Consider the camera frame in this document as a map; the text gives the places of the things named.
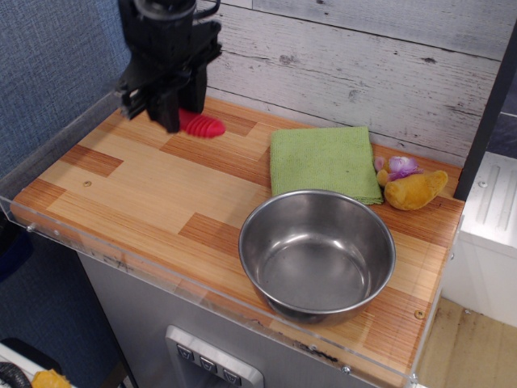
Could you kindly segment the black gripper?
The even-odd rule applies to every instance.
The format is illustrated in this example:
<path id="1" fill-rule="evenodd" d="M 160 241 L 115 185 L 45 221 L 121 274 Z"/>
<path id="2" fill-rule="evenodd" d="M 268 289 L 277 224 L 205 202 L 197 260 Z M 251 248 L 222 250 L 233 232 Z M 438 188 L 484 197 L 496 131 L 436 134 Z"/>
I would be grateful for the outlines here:
<path id="1" fill-rule="evenodd" d="M 220 5 L 199 11 L 196 1 L 118 2 L 131 59 L 116 91 L 152 92 L 146 111 L 168 133 L 180 130 L 179 107 L 204 110 L 207 66 L 221 55 L 221 24 L 206 18 Z"/>

